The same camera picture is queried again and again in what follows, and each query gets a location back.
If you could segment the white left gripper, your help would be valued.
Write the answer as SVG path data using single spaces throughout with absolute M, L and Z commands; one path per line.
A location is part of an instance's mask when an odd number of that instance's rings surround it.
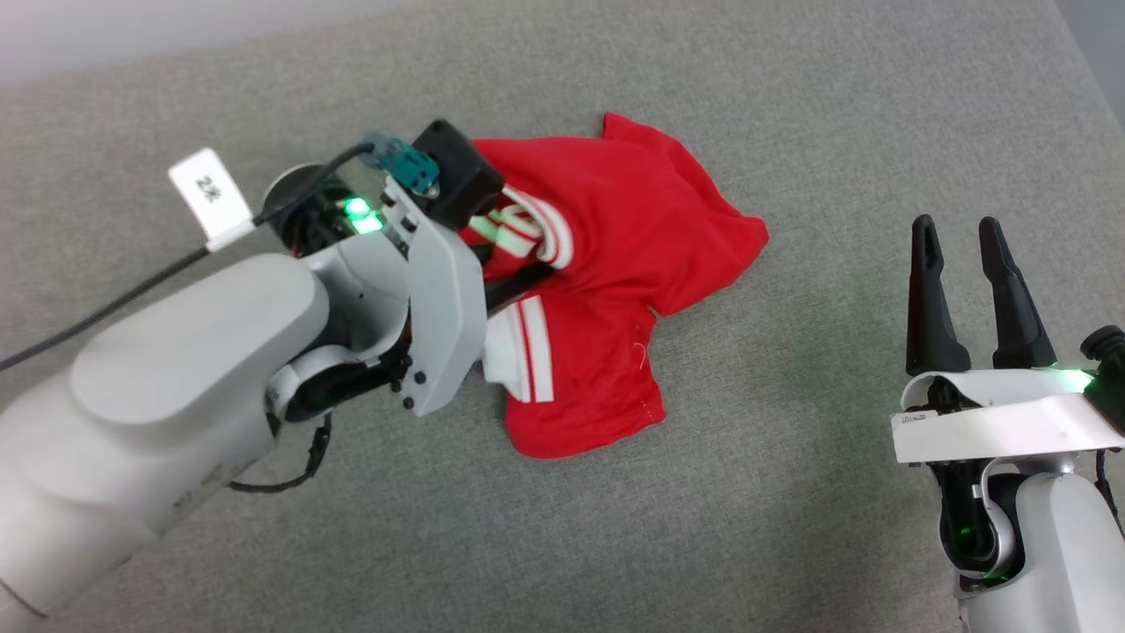
M 269 227 L 327 292 L 325 328 L 270 380 L 279 419 L 313 419 L 382 386 L 418 416 L 454 399 L 482 355 L 489 313 L 503 311 L 557 270 L 521 266 L 483 283 L 460 236 L 429 219 L 386 177 L 382 193 L 356 193 L 328 175 L 302 198 L 318 164 L 277 177 Z

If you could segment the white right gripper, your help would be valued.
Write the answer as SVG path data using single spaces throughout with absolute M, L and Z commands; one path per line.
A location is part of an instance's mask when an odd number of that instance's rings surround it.
M 1084 397 L 1094 378 L 1058 363 L 1028 284 L 994 217 L 979 223 L 982 270 L 992 288 L 996 369 L 970 370 L 956 340 L 940 274 L 943 251 L 932 216 L 911 227 L 904 385 L 892 416 L 899 463 L 1036 456 L 1122 447 L 1114 429 Z

